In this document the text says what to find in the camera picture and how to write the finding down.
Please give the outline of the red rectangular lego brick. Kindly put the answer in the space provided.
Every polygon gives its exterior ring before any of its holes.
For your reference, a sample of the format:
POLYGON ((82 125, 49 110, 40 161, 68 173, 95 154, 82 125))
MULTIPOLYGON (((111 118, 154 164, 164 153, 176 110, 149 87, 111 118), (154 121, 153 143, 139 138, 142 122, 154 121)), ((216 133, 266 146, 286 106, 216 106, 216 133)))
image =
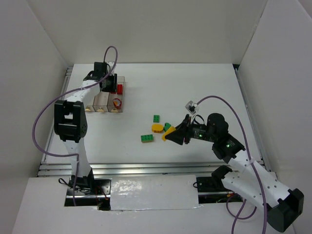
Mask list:
POLYGON ((122 84, 118 84, 117 85, 117 94, 118 95, 122 95, 123 94, 123 85, 122 84))

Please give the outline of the green lego with number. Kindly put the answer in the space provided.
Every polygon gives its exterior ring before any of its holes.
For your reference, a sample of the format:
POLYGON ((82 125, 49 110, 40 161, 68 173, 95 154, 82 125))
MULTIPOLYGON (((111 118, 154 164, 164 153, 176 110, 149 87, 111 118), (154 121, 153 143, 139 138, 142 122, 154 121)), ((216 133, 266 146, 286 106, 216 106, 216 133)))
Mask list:
POLYGON ((165 122, 164 127, 163 127, 164 132, 168 131, 170 127, 171 127, 171 124, 168 122, 165 122))

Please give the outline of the red white flower lego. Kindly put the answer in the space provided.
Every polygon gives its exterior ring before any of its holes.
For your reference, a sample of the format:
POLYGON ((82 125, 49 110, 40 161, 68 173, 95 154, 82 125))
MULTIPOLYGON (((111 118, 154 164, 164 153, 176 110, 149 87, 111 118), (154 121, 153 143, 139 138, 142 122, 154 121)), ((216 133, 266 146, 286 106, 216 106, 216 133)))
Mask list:
POLYGON ((122 101, 119 98, 113 99, 113 105, 116 109, 120 109, 122 107, 122 101))

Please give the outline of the yellow rounded lego brick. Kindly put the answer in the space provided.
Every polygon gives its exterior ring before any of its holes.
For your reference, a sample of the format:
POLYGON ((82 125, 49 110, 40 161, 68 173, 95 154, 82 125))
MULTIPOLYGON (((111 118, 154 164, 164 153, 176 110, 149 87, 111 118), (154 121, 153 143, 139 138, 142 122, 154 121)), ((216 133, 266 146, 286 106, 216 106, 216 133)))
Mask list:
POLYGON ((159 123, 154 123, 151 128, 153 133, 162 133, 164 129, 163 125, 159 123))

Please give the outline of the green lego plate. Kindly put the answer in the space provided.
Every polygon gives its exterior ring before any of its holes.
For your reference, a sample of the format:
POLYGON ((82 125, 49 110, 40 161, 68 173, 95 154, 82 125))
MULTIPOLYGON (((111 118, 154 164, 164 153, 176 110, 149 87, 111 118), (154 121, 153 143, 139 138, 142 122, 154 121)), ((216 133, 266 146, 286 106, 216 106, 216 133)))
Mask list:
POLYGON ((148 135, 141 135, 141 141, 143 140, 150 140, 150 139, 154 139, 153 134, 148 134, 148 135))

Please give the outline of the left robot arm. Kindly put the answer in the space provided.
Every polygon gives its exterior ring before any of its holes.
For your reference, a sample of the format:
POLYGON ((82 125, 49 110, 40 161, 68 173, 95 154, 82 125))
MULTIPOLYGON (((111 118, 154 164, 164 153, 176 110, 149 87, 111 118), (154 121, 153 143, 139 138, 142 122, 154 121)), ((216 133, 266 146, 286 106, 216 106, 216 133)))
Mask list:
POLYGON ((94 69, 83 79, 81 86, 54 104, 54 131, 63 141, 71 161, 70 185, 73 189, 94 189, 95 179, 84 143, 88 130, 85 107, 105 88, 117 88, 115 66, 115 62, 95 62, 94 69))

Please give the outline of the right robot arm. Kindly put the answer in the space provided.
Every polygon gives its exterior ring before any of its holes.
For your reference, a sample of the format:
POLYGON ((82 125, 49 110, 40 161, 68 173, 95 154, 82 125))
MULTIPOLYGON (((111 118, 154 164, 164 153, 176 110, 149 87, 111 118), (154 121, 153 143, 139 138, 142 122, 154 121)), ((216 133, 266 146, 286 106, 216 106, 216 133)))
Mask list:
POLYGON ((233 191, 261 210, 272 228, 285 232, 303 212, 303 193, 278 181, 249 156, 245 146, 229 134, 228 128, 224 116, 218 113, 210 114, 206 124, 192 121, 186 115, 163 138, 179 145, 188 144, 191 139, 211 142, 213 153, 225 165, 212 172, 209 182, 198 178, 197 189, 233 191))

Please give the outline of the middle clear container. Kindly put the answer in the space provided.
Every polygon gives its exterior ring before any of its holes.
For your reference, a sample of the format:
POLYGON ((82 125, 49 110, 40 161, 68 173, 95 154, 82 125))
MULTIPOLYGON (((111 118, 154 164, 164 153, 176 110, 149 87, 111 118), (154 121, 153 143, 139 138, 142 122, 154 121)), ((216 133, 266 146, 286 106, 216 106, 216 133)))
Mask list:
POLYGON ((109 93, 107 92, 100 92, 98 95, 95 96, 93 108, 96 112, 109 112, 108 110, 108 98, 109 93))

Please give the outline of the small green square lego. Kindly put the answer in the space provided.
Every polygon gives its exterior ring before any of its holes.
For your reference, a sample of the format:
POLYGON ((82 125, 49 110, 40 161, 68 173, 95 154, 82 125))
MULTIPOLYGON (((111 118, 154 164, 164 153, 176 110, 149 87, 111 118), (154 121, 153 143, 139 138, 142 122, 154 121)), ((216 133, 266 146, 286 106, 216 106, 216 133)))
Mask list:
POLYGON ((159 123, 160 122, 160 115, 153 115, 153 123, 159 123))

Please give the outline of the white taped cover panel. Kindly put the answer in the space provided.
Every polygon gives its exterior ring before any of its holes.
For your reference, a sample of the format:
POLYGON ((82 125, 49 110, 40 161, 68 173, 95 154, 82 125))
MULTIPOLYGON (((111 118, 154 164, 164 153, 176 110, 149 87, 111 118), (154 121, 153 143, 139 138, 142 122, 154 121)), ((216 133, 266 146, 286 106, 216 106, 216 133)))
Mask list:
POLYGON ((195 175, 120 176, 111 182, 113 211, 186 210, 199 207, 195 175))

